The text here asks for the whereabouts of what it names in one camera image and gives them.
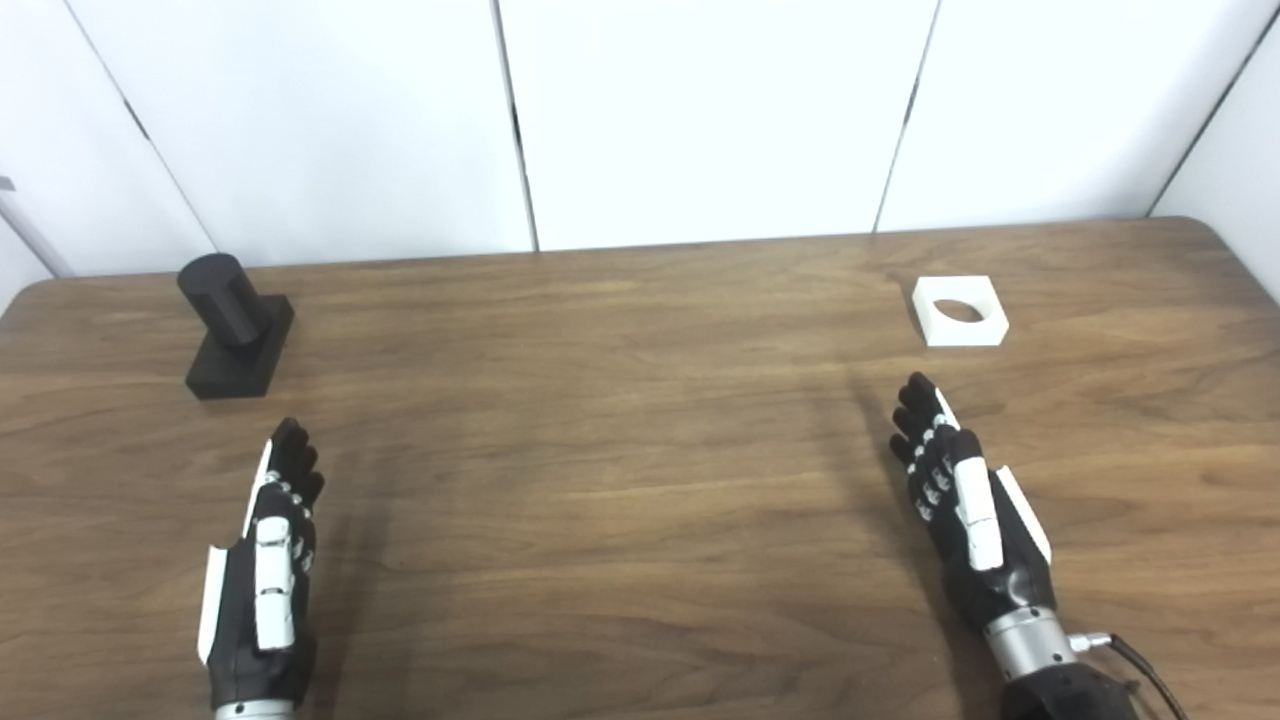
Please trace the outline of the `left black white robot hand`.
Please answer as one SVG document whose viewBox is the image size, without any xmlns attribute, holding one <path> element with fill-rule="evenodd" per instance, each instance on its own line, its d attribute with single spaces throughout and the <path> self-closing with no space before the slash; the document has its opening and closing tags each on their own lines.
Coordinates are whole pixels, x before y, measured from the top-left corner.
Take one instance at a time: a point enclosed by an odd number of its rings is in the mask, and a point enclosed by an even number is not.
<svg viewBox="0 0 1280 720">
<path fill-rule="evenodd" d="M 207 552 L 197 655 L 215 719 L 293 719 L 314 676 L 308 621 L 325 480 L 308 432 L 287 418 L 262 447 L 239 538 Z"/>
</svg>

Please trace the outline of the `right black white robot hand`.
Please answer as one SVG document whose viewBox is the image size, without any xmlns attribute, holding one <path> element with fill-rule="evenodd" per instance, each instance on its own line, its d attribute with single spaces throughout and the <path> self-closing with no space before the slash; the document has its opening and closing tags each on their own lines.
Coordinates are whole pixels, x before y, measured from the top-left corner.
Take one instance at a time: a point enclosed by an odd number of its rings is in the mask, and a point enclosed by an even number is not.
<svg viewBox="0 0 1280 720">
<path fill-rule="evenodd" d="M 1051 552 L 1038 518 L 987 462 L 979 438 L 960 425 L 941 388 L 914 372 L 899 389 L 892 421 L 890 450 L 960 619 L 983 632 L 1021 609 L 1055 610 Z"/>
</svg>

